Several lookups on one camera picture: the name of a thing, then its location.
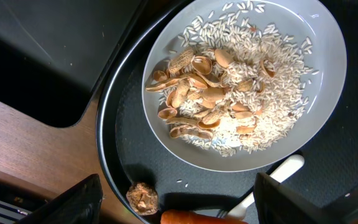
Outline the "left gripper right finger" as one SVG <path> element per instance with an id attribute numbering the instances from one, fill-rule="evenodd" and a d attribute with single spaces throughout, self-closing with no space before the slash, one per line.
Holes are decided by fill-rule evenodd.
<path id="1" fill-rule="evenodd" d="M 262 194 L 263 205 L 255 206 L 260 224 L 337 223 L 337 218 L 280 184 L 275 194 Z"/>

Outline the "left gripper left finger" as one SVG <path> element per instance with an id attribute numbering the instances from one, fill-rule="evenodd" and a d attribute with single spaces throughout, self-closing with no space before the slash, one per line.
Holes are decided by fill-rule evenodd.
<path id="1" fill-rule="evenodd" d="M 98 224 L 103 191 L 98 174 L 91 174 L 17 224 Z"/>

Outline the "white plastic fork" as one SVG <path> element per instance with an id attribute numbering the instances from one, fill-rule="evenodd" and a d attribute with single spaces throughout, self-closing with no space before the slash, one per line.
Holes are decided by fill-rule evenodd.
<path id="1" fill-rule="evenodd" d="M 264 196 L 267 193 L 275 194 L 277 188 L 284 180 L 288 179 L 295 172 L 303 167 L 305 159 L 301 155 L 292 155 L 285 159 L 271 174 L 267 177 L 260 174 L 256 179 L 255 189 L 245 197 L 230 211 L 220 210 L 217 214 L 218 218 L 226 218 L 232 220 L 243 220 L 246 217 L 247 209 L 253 204 L 263 205 Z"/>

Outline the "grey plate with food scraps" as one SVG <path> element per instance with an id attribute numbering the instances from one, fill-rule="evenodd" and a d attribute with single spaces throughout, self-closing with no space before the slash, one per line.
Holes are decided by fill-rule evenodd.
<path id="1" fill-rule="evenodd" d="M 308 142 L 334 111 L 346 46 L 320 1 L 204 1 L 161 31 L 142 102 L 162 145 L 202 169 L 240 172 Z"/>

